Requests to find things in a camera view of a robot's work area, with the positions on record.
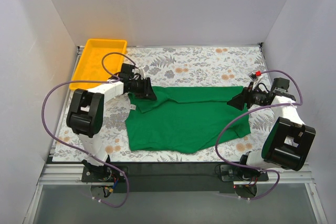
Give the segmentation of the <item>green t-shirt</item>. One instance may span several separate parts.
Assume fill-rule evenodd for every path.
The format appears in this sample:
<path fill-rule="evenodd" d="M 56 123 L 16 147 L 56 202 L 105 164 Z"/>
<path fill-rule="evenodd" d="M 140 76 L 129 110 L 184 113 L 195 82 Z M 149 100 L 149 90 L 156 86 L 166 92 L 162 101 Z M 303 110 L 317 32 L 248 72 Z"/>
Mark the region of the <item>green t-shirt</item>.
<path fill-rule="evenodd" d="M 220 132 L 242 111 L 227 105 L 240 94 L 232 87 L 153 87 L 156 101 L 129 94 L 131 110 L 125 121 L 132 151 L 175 151 L 193 154 L 250 134 L 247 116 Z"/>

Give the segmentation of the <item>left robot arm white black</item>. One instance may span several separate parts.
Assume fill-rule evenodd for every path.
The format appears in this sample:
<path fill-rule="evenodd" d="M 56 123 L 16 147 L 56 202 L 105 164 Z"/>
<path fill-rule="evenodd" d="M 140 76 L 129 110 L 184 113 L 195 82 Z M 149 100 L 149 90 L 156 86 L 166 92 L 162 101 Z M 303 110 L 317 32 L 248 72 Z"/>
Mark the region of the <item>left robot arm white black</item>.
<path fill-rule="evenodd" d="M 79 137 L 87 158 L 82 163 L 94 169 L 93 175 L 100 182 L 111 178 L 112 170 L 105 165 L 109 155 L 103 147 L 99 132 L 103 126 L 104 106 L 110 100 L 131 93 L 136 98 L 156 100 L 151 79 L 142 68 L 123 63 L 121 72 L 113 74 L 107 81 L 90 89 L 76 89 L 70 103 L 66 124 Z"/>

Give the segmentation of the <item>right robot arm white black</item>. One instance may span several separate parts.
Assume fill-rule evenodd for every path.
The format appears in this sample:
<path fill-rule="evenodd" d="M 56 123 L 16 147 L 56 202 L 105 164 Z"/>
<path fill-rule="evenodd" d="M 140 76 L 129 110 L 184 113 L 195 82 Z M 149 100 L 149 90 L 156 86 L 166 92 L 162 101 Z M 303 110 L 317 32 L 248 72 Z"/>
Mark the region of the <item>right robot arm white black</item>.
<path fill-rule="evenodd" d="M 288 93 L 289 83 L 288 79 L 275 78 L 270 90 L 263 91 L 251 82 L 227 102 L 239 110 L 252 105 L 274 105 L 272 111 L 277 118 L 263 148 L 241 157 L 237 173 L 242 180 L 251 180 L 257 174 L 256 167 L 299 171 L 306 161 L 316 130 L 305 125 L 298 115 L 296 99 Z"/>

